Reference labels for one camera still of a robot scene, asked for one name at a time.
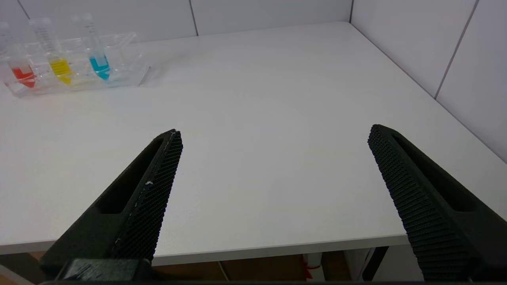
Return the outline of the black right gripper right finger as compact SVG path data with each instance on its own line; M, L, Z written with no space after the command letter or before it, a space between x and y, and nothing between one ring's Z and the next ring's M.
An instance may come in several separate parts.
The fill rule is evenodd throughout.
M425 281L506 281L506 221L394 129L368 145Z

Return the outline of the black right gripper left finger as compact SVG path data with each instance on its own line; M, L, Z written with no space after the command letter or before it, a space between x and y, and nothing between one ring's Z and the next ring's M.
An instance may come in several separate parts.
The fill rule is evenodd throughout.
M140 283L152 260L183 151L155 137L40 259L49 283Z

